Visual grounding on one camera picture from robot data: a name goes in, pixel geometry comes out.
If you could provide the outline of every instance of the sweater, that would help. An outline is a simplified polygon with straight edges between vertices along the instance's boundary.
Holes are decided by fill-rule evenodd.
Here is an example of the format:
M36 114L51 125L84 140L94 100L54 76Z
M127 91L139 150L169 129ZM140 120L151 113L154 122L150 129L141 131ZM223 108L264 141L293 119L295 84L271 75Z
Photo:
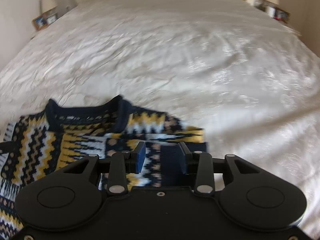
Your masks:
M102 106L64 108L50 99L44 111L21 116L8 124L0 143L0 236L22 229L14 200L22 187L87 154L110 158L117 151L146 143L141 173L127 174L133 186L183 186L194 178L180 169L177 142L191 151L206 151L202 129L188 126L165 112L133 106L117 96ZM106 188L102 174L99 189Z

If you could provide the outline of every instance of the knit sweater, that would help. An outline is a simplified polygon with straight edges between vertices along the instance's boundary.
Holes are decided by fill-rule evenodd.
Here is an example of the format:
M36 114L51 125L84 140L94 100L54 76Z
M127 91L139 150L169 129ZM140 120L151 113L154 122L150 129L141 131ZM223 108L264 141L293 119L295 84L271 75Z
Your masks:
M45 110L8 124L0 143L0 236L22 229L14 209L19 190L87 154L109 158L146 142L140 174L127 174L133 186L180 186L190 183L181 172L177 142L191 151L206 151L203 130L164 112L133 106L122 96L97 107L63 108L50 99ZM102 174L99 189L106 188Z

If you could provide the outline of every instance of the bedside table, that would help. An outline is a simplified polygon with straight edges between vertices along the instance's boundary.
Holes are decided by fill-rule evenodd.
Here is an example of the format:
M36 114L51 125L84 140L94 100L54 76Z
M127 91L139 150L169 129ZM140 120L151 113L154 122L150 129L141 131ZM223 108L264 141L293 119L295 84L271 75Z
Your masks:
M294 35L296 35L297 37L301 37L302 34L301 32L298 32L297 30L295 30L290 24L285 23L285 22L280 22L288 31L290 31L291 33L293 33Z

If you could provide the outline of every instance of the white duvet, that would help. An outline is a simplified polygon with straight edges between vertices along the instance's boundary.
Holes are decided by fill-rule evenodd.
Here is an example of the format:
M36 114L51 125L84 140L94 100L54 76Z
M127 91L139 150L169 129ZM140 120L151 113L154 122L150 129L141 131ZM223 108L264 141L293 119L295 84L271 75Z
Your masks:
M300 227L320 237L320 60L280 23L240 0L80 5L0 71L0 125L49 98L89 106L117 94L205 128L214 157L297 185Z

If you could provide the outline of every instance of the metal screw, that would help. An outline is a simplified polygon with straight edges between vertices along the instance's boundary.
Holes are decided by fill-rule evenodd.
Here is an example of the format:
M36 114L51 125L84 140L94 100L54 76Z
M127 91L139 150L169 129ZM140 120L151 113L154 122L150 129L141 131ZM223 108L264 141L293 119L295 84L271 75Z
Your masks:
M109 188L109 191L114 194L120 194L120 193L124 192L124 187L121 185L113 185Z
M209 185L200 185L197 187L197 191L204 194L210 194L213 191L213 187Z
M157 196L158 196L158 197L164 197L164 196L165 196L165 193L162 192L162 191L159 191L159 192L157 192Z

